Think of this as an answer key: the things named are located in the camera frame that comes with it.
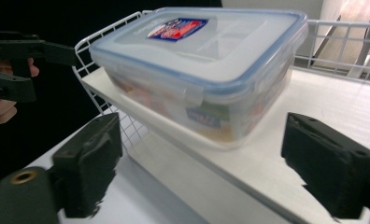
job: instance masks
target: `white table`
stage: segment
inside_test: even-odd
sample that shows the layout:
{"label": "white table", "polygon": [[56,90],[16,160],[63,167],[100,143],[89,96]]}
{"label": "white table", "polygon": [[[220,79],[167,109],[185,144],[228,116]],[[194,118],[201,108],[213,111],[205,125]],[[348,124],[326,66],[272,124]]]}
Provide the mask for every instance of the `white table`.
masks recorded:
{"label": "white table", "polygon": [[[68,139],[28,166],[49,169],[51,156]],[[126,152],[117,166],[117,175],[108,187],[102,206],[93,218],[67,218],[58,214],[62,224],[170,224],[206,223],[187,204],[134,162]]]}
{"label": "white table", "polygon": [[[219,150],[203,141],[192,141],[192,133],[120,94],[104,69],[97,69],[83,82],[148,124],[153,132],[129,150],[130,157],[210,223],[279,223],[276,213],[300,223],[337,223],[280,157],[288,112],[319,119],[370,148],[368,81],[294,69],[289,87],[246,143],[235,150]],[[370,212],[365,209],[361,220],[340,222],[370,223]]]}

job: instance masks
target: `blue label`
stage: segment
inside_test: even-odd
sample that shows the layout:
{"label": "blue label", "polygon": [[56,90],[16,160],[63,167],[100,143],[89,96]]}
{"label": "blue label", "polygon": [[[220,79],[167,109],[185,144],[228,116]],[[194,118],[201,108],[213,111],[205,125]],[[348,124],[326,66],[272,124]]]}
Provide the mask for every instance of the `blue label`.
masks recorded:
{"label": "blue label", "polygon": [[148,34],[148,38],[179,41],[203,28],[208,20],[178,18],[162,24]]}
{"label": "blue label", "polygon": [[208,127],[220,128],[221,120],[219,117],[208,114],[198,108],[186,108],[186,113],[189,119],[205,124]]}

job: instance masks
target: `plastic food container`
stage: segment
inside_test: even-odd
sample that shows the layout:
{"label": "plastic food container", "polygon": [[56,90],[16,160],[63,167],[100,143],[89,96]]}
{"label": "plastic food container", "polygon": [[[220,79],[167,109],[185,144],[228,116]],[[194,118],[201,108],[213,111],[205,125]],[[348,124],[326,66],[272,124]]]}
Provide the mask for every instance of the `plastic food container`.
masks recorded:
{"label": "plastic food container", "polygon": [[131,99],[237,146],[289,82],[306,22],[288,10],[165,7],[93,42],[90,53]]}

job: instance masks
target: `container lid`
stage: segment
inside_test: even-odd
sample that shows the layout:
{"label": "container lid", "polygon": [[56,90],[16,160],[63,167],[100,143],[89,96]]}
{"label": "container lid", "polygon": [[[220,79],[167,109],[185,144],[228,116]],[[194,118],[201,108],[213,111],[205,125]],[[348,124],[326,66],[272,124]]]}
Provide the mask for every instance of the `container lid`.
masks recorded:
{"label": "container lid", "polygon": [[165,7],[97,40],[91,53],[228,94],[244,90],[260,67],[305,30],[302,12]]}

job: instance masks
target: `human hand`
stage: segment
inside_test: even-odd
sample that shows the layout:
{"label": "human hand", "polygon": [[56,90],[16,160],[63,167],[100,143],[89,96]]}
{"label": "human hand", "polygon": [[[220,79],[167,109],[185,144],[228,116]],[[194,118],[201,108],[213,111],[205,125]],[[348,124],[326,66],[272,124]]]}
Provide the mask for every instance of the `human hand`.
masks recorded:
{"label": "human hand", "polygon": [[[36,77],[39,74],[39,69],[34,66],[34,59],[29,58],[28,65],[30,67],[31,76]],[[13,75],[9,61],[0,61],[0,73]],[[15,104],[16,102],[0,99],[0,124],[8,122],[11,118],[13,118],[13,116],[16,115],[17,109],[14,106]]]}

